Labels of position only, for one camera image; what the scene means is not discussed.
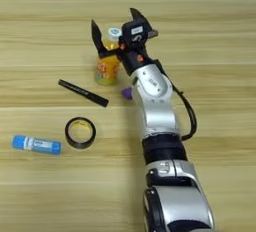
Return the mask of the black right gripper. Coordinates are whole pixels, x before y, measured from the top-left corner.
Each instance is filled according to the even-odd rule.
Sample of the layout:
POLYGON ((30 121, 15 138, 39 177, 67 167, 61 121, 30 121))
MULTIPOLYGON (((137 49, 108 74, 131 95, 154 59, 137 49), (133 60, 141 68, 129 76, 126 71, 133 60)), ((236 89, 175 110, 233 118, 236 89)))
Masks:
POLYGON ((152 59, 147 54, 146 41, 150 38, 158 36, 158 31, 153 30, 146 17, 137 9, 130 9, 133 22, 131 26, 132 33, 149 32, 148 35, 139 36, 139 40, 132 42, 132 40, 126 36, 121 36, 119 40, 120 51, 117 54, 117 50, 108 50, 102 42, 101 31, 94 20, 91 21, 91 36, 93 43, 97 49, 100 58, 105 58, 117 54, 118 59, 122 62, 126 73, 131 76, 137 69, 146 65, 156 65, 161 67, 158 59, 152 59))

